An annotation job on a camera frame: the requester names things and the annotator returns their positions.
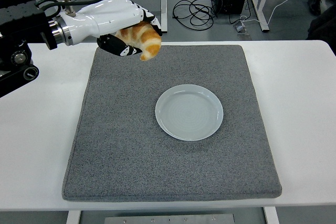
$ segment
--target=wire bundle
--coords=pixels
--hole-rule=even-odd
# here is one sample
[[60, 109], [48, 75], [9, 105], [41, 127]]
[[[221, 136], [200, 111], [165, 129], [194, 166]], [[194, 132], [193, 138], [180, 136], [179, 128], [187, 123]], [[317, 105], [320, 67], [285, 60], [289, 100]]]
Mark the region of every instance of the wire bundle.
[[[201, 2], [210, 1], [211, 5], [205, 5]], [[181, 0], [179, 1], [173, 8], [173, 18], [176, 19], [181, 25], [184, 27], [195, 30], [195, 31], [204, 31], [210, 29], [214, 24], [214, 18], [217, 17], [220, 9], [222, 8], [222, 0], [221, 5], [218, 7], [215, 3], [215, 0]], [[177, 16], [176, 9], [181, 6], [187, 6], [189, 14], [187, 16]], [[191, 26], [184, 24], [181, 20], [188, 19]]]
[[[61, 7], [64, 8], [64, 6], [74, 6], [74, 5], [91, 5], [91, 4], [94, 4], [94, 3], [97, 3], [99, 1], [102, 1], [102, 0], [91, 0], [91, 1], [78, 1], [78, 2], [75, 2], [75, 1], [72, 1], [72, 2], [59, 2], [57, 0], [40, 0], [38, 2], [35, 3], [36, 7], [38, 7], [39, 9], [45, 11], [51, 7], [54, 7], [54, 6], [57, 6], [57, 11], [55, 13], [53, 13], [52, 15], [48, 16], [47, 18], [53, 18], [53, 17], [56, 17], [60, 11], [61, 11]], [[42, 6], [41, 8], [39, 7], [41, 4], [45, 3], [45, 2], [52, 2], [50, 4], [47, 4], [45, 6]]]

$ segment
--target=black cable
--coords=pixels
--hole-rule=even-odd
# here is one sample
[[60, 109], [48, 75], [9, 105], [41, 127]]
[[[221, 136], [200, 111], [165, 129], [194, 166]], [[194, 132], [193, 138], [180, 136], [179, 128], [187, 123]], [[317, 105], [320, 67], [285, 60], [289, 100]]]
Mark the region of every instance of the black cable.
[[102, 0], [80, 1], [80, 2], [57, 2], [57, 3], [51, 3], [51, 4], [48, 4], [48, 5], [45, 5], [45, 6], [41, 7], [40, 9], [41, 10], [46, 10], [46, 9], [49, 9], [51, 7], [54, 7], [54, 6], [91, 5], [91, 4], [95, 4], [99, 1], [102, 1]]
[[230, 22], [231, 25], [234, 24], [234, 23], [236, 23], [237, 21], [247, 20], [247, 19], [251, 18], [251, 8], [250, 8], [250, 4], [248, 3], [248, 0], [247, 0], [246, 2], [247, 2], [247, 6], [248, 6], [248, 11], [249, 11], [249, 15], [248, 15], [248, 17], [246, 17], [246, 18], [239, 18], [239, 19], [237, 19], [237, 20], [231, 22], [230, 14], [229, 14], [229, 22]]
[[[40, 1], [38, 1], [38, 2], [35, 3], [35, 6], [36, 6], [37, 8], [39, 8], [39, 6], [40, 6], [41, 4], [43, 4], [43, 3], [45, 3], [45, 2], [54, 2], [54, 3], [58, 3], [57, 0], [40, 0]], [[54, 12], [53, 14], [51, 14], [50, 16], [47, 16], [47, 18], [50, 19], [50, 18], [54, 18], [54, 17], [56, 17], [56, 16], [60, 13], [60, 11], [61, 11], [61, 7], [58, 6], [58, 7], [57, 7], [57, 11], [55, 11], [55, 12]]]
[[[211, 6], [199, 4], [197, 3], [198, 1], [204, 1], [204, 0], [193, 0], [193, 1], [181, 0], [177, 2], [173, 8], [173, 18], [176, 19], [182, 26], [190, 30], [205, 31], [205, 30], [210, 29], [213, 26], [214, 17], [217, 17], [217, 14], [222, 9], [223, 0], [220, 0], [220, 8], [218, 8], [217, 4], [215, 3], [215, 0], [206, 0], [206, 1], [211, 1]], [[190, 14], [185, 17], [176, 16], [175, 10], [181, 6], [187, 6]], [[180, 21], [180, 19], [186, 19], [186, 18], [190, 18], [189, 23], [194, 27], [205, 26], [209, 22], [211, 22], [211, 24], [206, 28], [196, 29], [194, 27], [187, 26]], [[201, 21], [201, 24], [196, 24], [194, 20]]]

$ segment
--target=gray mat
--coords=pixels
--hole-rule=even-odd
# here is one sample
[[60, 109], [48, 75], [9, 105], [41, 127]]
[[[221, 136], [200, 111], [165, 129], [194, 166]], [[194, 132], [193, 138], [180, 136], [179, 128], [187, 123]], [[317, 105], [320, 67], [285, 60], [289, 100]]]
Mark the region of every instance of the gray mat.
[[[163, 46], [152, 60], [97, 49], [62, 195], [74, 201], [274, 198], [281, 185], [240, 46]], [[155, 104], [196, 84], [223, 105], [218, 131], [201, 141], [167, 135]]]

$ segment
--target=plate rim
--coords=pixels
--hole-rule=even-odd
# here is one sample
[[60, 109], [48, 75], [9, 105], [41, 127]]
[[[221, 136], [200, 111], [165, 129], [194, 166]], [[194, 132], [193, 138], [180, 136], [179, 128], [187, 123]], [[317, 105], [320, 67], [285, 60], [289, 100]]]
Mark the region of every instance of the plate rim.
[[[218, 104], [220, 105], [220, 112], [221, 112], [221, 119], [220, 119], [220, 123], [218, 125], [218, 127], [216, 128], [216, 130], [214, 130], [210, 135], [207, 135], [206, 137], [202, 137], [202, 138], [198, 138], [198, 139], [195, 139], [195, 140], [188, 140], [188, 139], [184, 139], [182, 137], [179, 137], [179, 136], [176, 136], [174, 135], [173, 133], [171, 133], [164, 125], [162, 122], [160, 122], [159, 118], [158, 118], [158, 106], [159, 106], [159, 102], [160, 100], [163, 99], [163, 96], [165, 94], [167, 94], [168, 92], [171, 92], [172, 89], [176, 89], [178, 87], [182, 87], [182, 86], [194, 86], [194, 87], [197, 87], [197, 88], [201, 88], [203, 90], [206, 90], [207, 92], [211, 93], [212, 96], [215, 98], [216, 102], [218, 102]], [[223, 122], [223, 118], [224, 118], [224, 111], [223, 111], [223, 105], [221, 103], [221, 101], [219, 100], [219, 98], [209, 89], [203, 87], [203, 86], [199, 86], [199, 85], [195, 85], [195, 84], [179, 84], [179, 85], [176, 85], [176, 86], [173, 86], [169, 89], [167, 89], [166, 91], [164, 91], [160, 97], [158, 98], [158, 100], [156, 101], [156, 105], [155, 105], [155, 118], [156, 118], [156, 121], [158, 122], [159, 126], [161, 127], [161, 129], [163, 129], [163, 131], [165, 133], [167, 133], [168, 135], [172, 136], [173, 138], [176, 138], [178, 140], [181, 140], [181, 141], [187, 141], [187, 142], [195, 142], [195, 141], [200, 141], [200, 140], [203, 140], [203, 139], [206, 139], [210, 136], [212, 136], [216, 131], [218, 131], [219, 127], [221, 126], [222, 122]]]

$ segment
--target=white table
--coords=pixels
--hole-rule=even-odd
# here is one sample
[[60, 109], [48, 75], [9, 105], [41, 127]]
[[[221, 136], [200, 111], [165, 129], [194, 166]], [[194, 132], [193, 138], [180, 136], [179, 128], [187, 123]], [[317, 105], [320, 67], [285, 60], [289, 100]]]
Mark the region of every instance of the white table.
[[204, 44], [238, 44], [244, 49], [283, 186], [280, 197], [206, 202], [63, 200], [62, 182], [97, 45], [59, 45], [49, 51], [46, 45], [35, 44], [30, 48], [40, 76], [0, 98], [0, 210], [173, 211], [336, 204], [336, 57], [329, 46], [321, 41], [164, 43]]

